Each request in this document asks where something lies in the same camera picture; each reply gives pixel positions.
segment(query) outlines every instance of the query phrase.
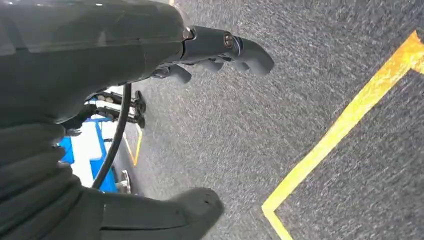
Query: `yellow floor marking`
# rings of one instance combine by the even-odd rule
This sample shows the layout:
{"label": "yellow floor marking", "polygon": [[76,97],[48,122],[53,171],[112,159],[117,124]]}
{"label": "yellow floor marking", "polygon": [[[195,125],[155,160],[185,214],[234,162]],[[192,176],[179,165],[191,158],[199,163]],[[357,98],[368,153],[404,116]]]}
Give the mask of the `yellow floor marking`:
{"label": "yellow floor marking", "polygon": [[136,125],[136,126],[137,126],[137,130],[138,130],[138,140],[137,140],[137,148],[135,150],[135,156],[133,155],[133,151],[131,151],[131,147],[130,147],[130,144],[128,142],[127,135],[125,134],[125,132],[122,134],[122,138],[125,142],[126,149],[128,149],[129,157],[131,158],[132,164],[134,166],[136,166],[137,162],[139,161],[140,147],[142,145],[142,138],[143,138],[142,130],[140,129],[140,127],[138,125]]}
{"label": "yellow floor marking", "polygon": [[140,147],[142,146],[142,138],[143,138],[143,132],[140,130],[138,134],[138,141],[137,141],[137,149],[135,150],[135,157],[132,160],[132,163],[137,165],[137,162],[139,161],[139,153],[140,153]]}
{"label": "yellow floor marking", "polygon": [[424,74],[424,58],[421,58],[413,68],[415,71],[419,72],[420,74]]}
{"label": "yellow floor marking", "polygon": [[293,239],[275,214],[275,210],[361,118],[423,57],[424,45],[414,31],[347,105],[324,137],[287,174],[263,203],[263,214],[282,240]]}
{"label": "yellow floor marking", "polygon": [[128,143],[127,135],[125,132],[122,134],[123,140],[125,141],[126,149],[128,149],[129,156],[131,157],[132,162],[134,162],[133,152],[131,151],[130,144]]}

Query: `blue object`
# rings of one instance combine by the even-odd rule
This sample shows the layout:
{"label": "blue object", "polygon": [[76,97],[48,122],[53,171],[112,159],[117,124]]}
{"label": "blue object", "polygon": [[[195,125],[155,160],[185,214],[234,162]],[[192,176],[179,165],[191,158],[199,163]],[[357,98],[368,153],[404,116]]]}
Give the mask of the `blue object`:
{"label": "blue object", "polygon": [[[97,173],[100,171],[103,161],[105,160],[107,155],[105,141],[103,140],[103,136],[102,136],[102,129],[100,128],[100,123],[110,122],[110,121],[111,120],[107,117],[88,119],[85,121],[86,123],[89,123],[89,122],[95,123],[95,130],[97,133],[97,139],[98,139],[98,143],[99,143],[100,151],[101,151],[101,157],[90,159],[91,173],[93,175],[93,178],[97,176]],[[72,148],[71,137],[65,136],[62,139],[62,141],[60,141],[59,146],[65,149],[65,156],[63,156],[62,158],[62,162],[73,164],[75,162],[75,158],[74,158],[74,151]],[[111,169],[109,169],[109,171],[107,172],[106,177],[104,178],[103,183],[100,186],[100,190],[103,192],[118,193],[118,189],[115,185],[115,176],[112,173]]]}
{"label": "blue object", "polygon": [[62,158],[62,162],[73,164],[75,162],[74,151],[72,151],[71,137],[65,136],[62,141],[59,142],[59,146],[65,149],[65,156]]}
{"label": "blue object", "polygon": [[[86,123],[89,123],[89,122],[95,123],[95,130],[97,132],[97,139],[98,139],[98,143],[100,145],[100,151],[101,151],[100,158],[90,159],[91,172],[92,172],[93,178],[95,178],[97,176],[97,173],[100,171],[100,168],[102,167],[103,161],[105,161],[106,154],[107,154],[105,141],[103,140],[103,136],[102,136],[102,129],[100,128],[100,123],[110,122],[110,121],[111,120],[107,117],[88,119],[85,121]],[[100,186],[100,190],[103,192],[118,193],[118,189],[115,185],[115,177],[111,169],[107,171],[106,177],[104,178],[103,183]]]}

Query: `metal screw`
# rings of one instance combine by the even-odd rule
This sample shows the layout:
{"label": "metal screw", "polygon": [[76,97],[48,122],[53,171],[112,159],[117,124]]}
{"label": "metal screw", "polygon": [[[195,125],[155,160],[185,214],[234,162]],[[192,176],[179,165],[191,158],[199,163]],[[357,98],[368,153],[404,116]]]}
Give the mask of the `metal screw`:
{"label": "metal screw", "polygon": [[234,46],[233,35],[231,35],[231,33],[229,33],[229,32],[224,33],[224,46],[227,49],[232,49],[233,46]]}

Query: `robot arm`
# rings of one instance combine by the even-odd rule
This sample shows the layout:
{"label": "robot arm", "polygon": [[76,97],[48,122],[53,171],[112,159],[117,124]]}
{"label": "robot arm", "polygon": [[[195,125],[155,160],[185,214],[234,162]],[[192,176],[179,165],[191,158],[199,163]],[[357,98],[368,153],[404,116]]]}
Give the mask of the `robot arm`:
{"label": "robot arm", "polygon": [[196,188],[168,201],[81,186],[53,147],[88,96],[146,78],[191,78],[179,65],[267,74],[271,57],[227,31],[184,25],[141,1],[0,3],[0,238],[199,240],[223,212]]}

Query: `black cable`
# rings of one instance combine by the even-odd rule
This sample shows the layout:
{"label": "black cable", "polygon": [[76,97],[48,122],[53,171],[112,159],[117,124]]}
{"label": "black cable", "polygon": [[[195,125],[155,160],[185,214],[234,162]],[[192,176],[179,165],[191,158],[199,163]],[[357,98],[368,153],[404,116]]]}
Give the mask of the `black cable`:
{"label": "black cable", "polygon": [[107,152],[106,157],[104,158],[103,163],[101,164],[100,170],[95,176],[94,182],[92,184],[92,188],[99,189],[105,180],[106,174],[108,174],[109,169],[114,162],[115,156],[118,152],[119,145],[122,140],[122,135],[124,134],[125,125],[127,124],[128,113],[130,111],[130,103],[131,103],[131,83],[127,83],[123,86],[123,94],[122,94],[122,104],[120,106],[120,113],[118,118],[118,123],[116,126],[116,132],[113,136],[112,144]]}

